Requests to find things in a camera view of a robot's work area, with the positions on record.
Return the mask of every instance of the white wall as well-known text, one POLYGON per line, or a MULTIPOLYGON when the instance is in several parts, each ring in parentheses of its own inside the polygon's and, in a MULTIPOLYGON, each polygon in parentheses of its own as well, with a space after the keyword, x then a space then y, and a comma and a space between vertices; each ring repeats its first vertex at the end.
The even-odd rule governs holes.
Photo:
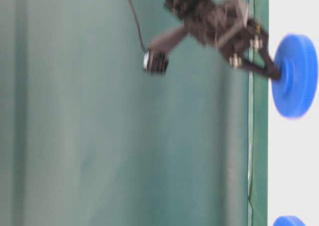
MULTIPOLYGON (((287 33, 305 34, 319 53, 319 0, 270 0, 270 53, 287 33)), ((269 225, 281 215, 296 215, 319 225, 319 95, 301 119, 277 112, 269 95, 269 225)))

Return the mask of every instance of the green fabric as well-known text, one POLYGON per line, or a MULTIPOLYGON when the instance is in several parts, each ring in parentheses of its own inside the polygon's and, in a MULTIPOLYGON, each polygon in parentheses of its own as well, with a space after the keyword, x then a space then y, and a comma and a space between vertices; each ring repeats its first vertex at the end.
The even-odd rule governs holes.
POLYGON ((127 0, 0 6, 1 225, 247 225, 246 72, 188 37, 145 74, 127 0))
MULTIPOLYGON (((254 16, 268 30, 269 0, 253 0, 254 16)), ((255 62, 263 64, 260 56, 255 62)), ((254 75, 253 84, 253 156, 249 202, 252 226, 267 226, 268 200, 268 79, 254 75)))

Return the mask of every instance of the screw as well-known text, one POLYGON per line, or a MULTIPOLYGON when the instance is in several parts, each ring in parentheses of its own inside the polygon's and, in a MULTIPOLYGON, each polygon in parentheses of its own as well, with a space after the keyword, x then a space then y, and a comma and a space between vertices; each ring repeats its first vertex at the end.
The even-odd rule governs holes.
POLYGON ((258 37, 258 35, 255 36, 255 39, 250 40, 250 47, 252 47, 256 52, 262 49, 264 46, 263 40, 258 37))
POLYGON ((235 53, 232 57, 229 58, 229 64, 234 69, 239 68, 242 65, 242 59, 235 53))

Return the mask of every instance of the blue disc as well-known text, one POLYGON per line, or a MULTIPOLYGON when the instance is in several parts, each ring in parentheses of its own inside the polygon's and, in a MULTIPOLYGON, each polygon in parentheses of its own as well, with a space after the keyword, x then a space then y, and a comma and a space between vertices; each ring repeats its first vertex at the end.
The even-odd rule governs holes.
POLYGON ((287 118, 303 116, 311 106, 318 81, 318 60, 311 40, 303 35, 288 35, 280 43, 275 64, 280 80, 272 80, 277 110, 287 118))
POLYGON ((274 226, 306 226, 299 218, 296 216, 285 216, 279 217, 274 226))

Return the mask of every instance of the cable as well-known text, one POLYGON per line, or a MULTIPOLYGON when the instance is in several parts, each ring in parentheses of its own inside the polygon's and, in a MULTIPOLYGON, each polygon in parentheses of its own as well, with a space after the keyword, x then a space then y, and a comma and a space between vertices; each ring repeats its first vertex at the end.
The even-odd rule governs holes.
POLYGON ((139 38, 140 38, 140 44, 141 44, 142 50, 143 50, 143 52, 146 52, 146 48, 145 48, 145 46, 144 46, 144 44, 143 44, 143 40, 142 40, 141 29, 140 29, 140 23, 139 23, 138 17, 137 17, 137 15, 136 15, 136 12, 135 12, 135 9, 134 9, 132 0, 128 0, 128 1, 129 1, 131 10, 132 10, 132 12, 133 12, 133 15, 134 15, 134 19, 135 19, 135 22, 136 22, 136 26, 137 26, 137 28, 138 28, 139 38))

